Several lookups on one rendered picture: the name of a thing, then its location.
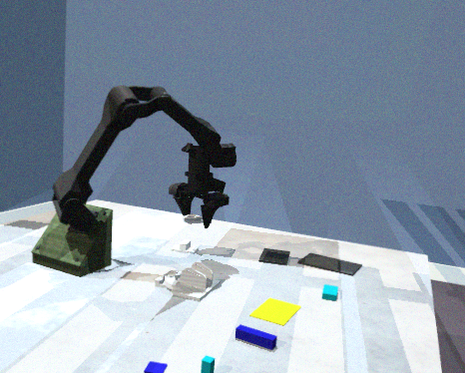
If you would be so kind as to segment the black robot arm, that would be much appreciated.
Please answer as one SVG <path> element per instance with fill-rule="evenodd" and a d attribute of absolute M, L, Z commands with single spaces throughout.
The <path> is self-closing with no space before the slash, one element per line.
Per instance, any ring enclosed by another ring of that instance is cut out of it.
<path fill-rule="evenodd" d="M 182 148 L 182 152 L 189 153 L 189 169 L 206 171 L 210 164 L 213 168 L 235 165 L 235 145 L 220 144 L 221 136 L 213 126 L 191 114 L 163 87 L 115 87 L 105 101 L 102 120 L 92 137 L 72 168 L 61 173 L 52 186 L 52 203 L 60 223 L 70 224 L 69 232 L 88 234 L 99 214 L 84 206 L 93 193 L 89 181 L 117 134 L 136 119 L 148 117 L 156 111 L 165 112 L 199 144 L 187 143 Z"/>

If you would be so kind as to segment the teal rectangular post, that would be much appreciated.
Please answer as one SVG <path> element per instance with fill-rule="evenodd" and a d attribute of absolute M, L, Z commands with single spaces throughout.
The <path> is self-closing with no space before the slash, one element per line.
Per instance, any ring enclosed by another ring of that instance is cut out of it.
<path fill-rule="evenodd" d="M 206 356 L 202 360 L 201 373 L 214 373 L 215 370 L 215 358 Z"/>

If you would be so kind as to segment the small cyan cube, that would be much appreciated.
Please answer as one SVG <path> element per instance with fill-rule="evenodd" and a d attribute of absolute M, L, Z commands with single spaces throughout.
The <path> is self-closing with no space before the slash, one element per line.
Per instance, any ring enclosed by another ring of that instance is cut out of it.
<path fill-rule="evenodd" d="M 322 298 L 335 300 L 336 293 L 337 293 L 337 286 L 324 285 L 324 289 L 322 292 Z"/>

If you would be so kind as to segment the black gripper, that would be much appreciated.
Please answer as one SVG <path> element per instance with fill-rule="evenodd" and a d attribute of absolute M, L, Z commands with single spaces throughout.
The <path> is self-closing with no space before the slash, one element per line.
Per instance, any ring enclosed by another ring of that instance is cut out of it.
<path fill-rule="evenodd" d="M 189 169 L 185 172 L 188 183 L 171 184 L 169 194 L 173 195 L 183 216 L 191 214 L 191 205 L 194 197 L 201 198 L 204 202 L 201 205 L 204 227 L 209 228 L 216 210 L 229 204 L 229 196 L 222 192 L 211 192 L 209 188 L 210 177 L 213 173 L 210 170 L 197 171 Z"/>

